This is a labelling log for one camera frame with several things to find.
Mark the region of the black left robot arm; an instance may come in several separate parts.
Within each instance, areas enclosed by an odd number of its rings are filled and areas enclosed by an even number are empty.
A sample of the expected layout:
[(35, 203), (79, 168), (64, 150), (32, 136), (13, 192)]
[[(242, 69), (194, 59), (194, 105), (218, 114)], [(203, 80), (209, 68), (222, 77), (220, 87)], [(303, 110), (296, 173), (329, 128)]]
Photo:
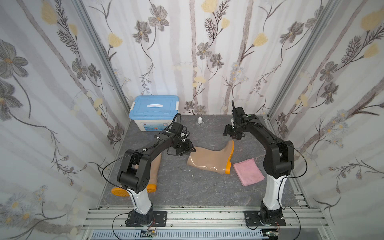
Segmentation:
[(133, 202), (133, 210), (128, 213), (126, 220), (127, 227), (149, 227), (155, 222), (154, 206), (149, 199), (147, 186), (151, 178), (152, 162), (169, 148), (175, 149), (177, 156), (196, 151), (189, 140), (189, 132), (181, 123), (172, 122), (148, 145), (126, 151), (117, 181)]

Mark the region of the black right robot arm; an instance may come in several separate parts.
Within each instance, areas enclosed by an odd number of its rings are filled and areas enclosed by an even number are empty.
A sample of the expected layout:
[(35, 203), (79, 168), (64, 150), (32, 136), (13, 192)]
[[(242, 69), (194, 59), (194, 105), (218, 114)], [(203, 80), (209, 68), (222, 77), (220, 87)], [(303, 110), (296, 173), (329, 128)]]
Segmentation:
[(263, 167), (267, 173), (267, 188), (256, 221), (258, 226), (279, 224), (285, 226), (282, 194), (285, 182), (295, 167), (294, 145), (283, 141), (265, 127), (260, 118), (246, 114), (242, 107), (233, 107), (232, 123), (225, 126), (223, 135), (241, 140), (245, 133), (252, 134), (265, 148)]

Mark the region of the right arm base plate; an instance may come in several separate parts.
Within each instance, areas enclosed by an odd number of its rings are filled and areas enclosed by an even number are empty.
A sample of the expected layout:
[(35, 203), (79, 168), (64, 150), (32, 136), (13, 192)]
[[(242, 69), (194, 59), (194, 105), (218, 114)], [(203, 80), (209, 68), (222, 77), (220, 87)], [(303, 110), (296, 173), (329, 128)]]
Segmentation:
[(282, 210), (244, 211), (247, 227), (285, 227)]

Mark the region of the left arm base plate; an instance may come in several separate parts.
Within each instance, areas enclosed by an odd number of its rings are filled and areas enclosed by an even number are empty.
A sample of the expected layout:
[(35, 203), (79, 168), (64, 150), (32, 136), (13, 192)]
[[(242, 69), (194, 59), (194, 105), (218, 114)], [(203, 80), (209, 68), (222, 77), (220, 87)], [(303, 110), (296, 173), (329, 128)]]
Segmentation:
[(146, 215), (131, 211), (125, 221), (127, 227), (165, 227), (167, 211), (149, 211)]

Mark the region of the tan rubber boot orange sole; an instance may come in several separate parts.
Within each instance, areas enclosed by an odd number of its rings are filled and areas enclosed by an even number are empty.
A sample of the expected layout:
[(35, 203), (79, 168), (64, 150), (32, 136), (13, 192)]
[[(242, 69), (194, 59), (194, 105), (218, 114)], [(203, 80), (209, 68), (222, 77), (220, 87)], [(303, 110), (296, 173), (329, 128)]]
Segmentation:
[(229, 175), (231, 172), (231, 159), (234, 154), (234, 149), (234, 141), (228, 141), (227, 145), (220, 151), (196, 147), (196, 151), (190, 153), (187, 165), (200, 170)]

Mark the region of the pink cloth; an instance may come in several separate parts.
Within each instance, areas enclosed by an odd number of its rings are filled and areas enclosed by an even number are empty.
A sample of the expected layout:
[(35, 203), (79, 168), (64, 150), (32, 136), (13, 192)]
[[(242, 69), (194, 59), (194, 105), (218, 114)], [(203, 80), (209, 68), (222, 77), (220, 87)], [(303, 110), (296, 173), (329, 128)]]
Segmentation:
[(234, 164), (234, 169), (244, 187), (259, 183), (265, 179), (254, 158)]

